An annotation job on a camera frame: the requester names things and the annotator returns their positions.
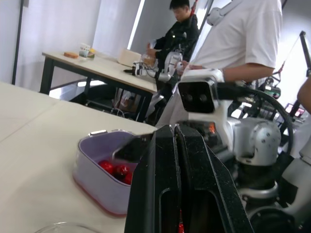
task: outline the purple plastic container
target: purple plastic container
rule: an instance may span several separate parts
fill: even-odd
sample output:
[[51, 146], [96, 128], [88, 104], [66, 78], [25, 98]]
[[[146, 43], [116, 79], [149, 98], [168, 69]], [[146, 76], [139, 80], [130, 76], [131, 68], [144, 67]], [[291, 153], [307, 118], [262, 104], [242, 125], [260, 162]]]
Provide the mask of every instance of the purple plastic container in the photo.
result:
[[[98, 163], [112, 161], [113, 152], [133, 138], [133, 134], [121, 130], [90, 133], [78, 143], [78, 153], [73, 169], [76, 183], [106, 211], [115, 216], [125, 216], [130, 196], [130, 185], [122, 183], [102, 169]], [[137, 164], [127, 164], [133, 172]]]

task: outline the camera lens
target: camera lens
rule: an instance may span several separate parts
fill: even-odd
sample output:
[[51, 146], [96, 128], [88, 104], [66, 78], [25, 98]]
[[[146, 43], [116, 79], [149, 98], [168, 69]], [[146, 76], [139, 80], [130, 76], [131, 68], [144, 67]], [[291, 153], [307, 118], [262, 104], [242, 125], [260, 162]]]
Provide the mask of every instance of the camera lens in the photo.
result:
[[192, 95], [187, 95], [187, 101], [189, 101], [189, 102], [193, 101]]
[[206, 97], [206, 95], [200, 95], [200, 101], [201, 102], [206, 102], [207, 101], [207, 97]]

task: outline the table leg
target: table leg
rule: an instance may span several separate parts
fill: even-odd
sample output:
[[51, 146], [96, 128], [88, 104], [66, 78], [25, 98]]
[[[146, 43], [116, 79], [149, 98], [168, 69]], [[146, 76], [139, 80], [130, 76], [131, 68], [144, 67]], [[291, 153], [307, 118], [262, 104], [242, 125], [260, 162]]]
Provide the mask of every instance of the table leg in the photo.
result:
[[40, 93], [48, 95], [50, 93], [54, 72], [54, 60], [46, 57], [44, 62]]
[[92, 78], [91, 78], [91, 77], [88, 77], [88, 78], [86, 79], [86, 86], [85, 86], [85, 89], [84, 89], [84, 94], [85, 94], [86, 97], [87, 97], [87, 95], [88, 95], [88, 91], [89, 91], [89, 88], [90, 88], [90, 86], [91, 86], [91, 81], [92, 81]]
[[151, 98], [152, 98], [151, 93], [148, 93], [146, 96], [140, 97], [139, 105], [137, 108], [137, 110], [139, 111], [139, 114], [136, 118], [136, 121], [144, 122], [148, 108], [149, 108], [149, 105], [150, 105], [150, 102], [151, 102]]

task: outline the red ball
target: red ball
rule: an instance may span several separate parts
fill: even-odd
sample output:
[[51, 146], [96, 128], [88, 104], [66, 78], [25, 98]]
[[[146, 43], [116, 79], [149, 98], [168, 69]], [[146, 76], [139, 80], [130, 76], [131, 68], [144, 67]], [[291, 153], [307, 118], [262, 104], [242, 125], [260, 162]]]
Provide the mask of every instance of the red ball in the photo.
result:
[[130, 168], [126, 165], [118, 165], [114, 168], [113, 170], [113, 175], [115, 176], [115, 178], [117, 178], [118, 180], [123, 180], [126, 175], [130, 172]]
[[182, 223], [179, 224], [178, 233], [184, 233], [184, 224]]
[[109, 161], [107, 160], [100, 161], [98, 165], [101, 166], [101, 168], [107, 171], [109, 174], [111, 175], [113, 174], [113, 165]]
[[131, 172], [129, 172], [129, 173], [125, 176], [125, 178], [122, 180], [122, 182], [125, 183], [125, 184], [131, 185], [131, 183], [132, 183], [132, 178], [133, 178], [133, 174], [132, 174]]

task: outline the black cable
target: black cable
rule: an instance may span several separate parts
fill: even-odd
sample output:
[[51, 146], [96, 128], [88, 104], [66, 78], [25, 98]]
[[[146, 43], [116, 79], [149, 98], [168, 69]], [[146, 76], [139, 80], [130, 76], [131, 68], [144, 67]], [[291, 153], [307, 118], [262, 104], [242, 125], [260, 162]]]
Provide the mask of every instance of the black cable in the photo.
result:
[[284, 160], [288, 161], [291, 159], [291, 151], [294, 144], [294, 132], [292, 120], [285, 111], [285, 109], [283, 108], [283, 106], [276, 99], [274, 99], [273, 97], [267, 95], [262, 91], [254, 90], [249, 87], [237, 86], [234, 83], [218, 83], [217, 91], [220, 100], [236, 100], [238, 98], [245, 97], [247, 94], [257, 95], [258, 97], [263, 98], [268, 103], [270, 103], [283, 117], [284, 123], [286, 123], [287, 125], [289, 136], [287, 150], [285, 153], [279, 156], [280, 159], [278, 159], [276, 163], [273, 165], [273, 169], [271, 170], [271, 172], [252, 181], [251, 183], [248, 184], [248, 187], [261, 187], [271, 180], [277, 180], [282, 175], [284, 169], [286, 169], [282, 161]]
[[258, 90], [251, 89], [245, 86], [237, 86], [235, 83], [218, 83], [217, 84], [218, 99], [220, 100], [238, 100], [249, 94], [256, 95], [260, 98], [263, 98], [268, 103], [270, 103], [282, 116], [284, 123], [287, 126], [288, 130], [288, 147], [285, 152], [286, 156], [290, 156], [294, 144], [294, 131], [292, 120], [288, 113], [285, 111], [283, 106], [273, 97], [267, 95], [266, 93]]
[[150, 69], [150, 70], [156, 72], [156, 70], [155, 70], [154, 68], [151, 68], [151, 67], [150, 67], [147, 63], [145, 63], [145, 62], [135, 62], [134, 64], [135, 64], [135, 65], [136, 65], [136, 64], [143, 65], [143, 66], [145, 66], [146, 69]]
[[285, 1], [283, 2], [283, 4], [282, 4], [282, 9], [284, 9], [286, 3], [287, 3], [287, 0], [285, 0]]

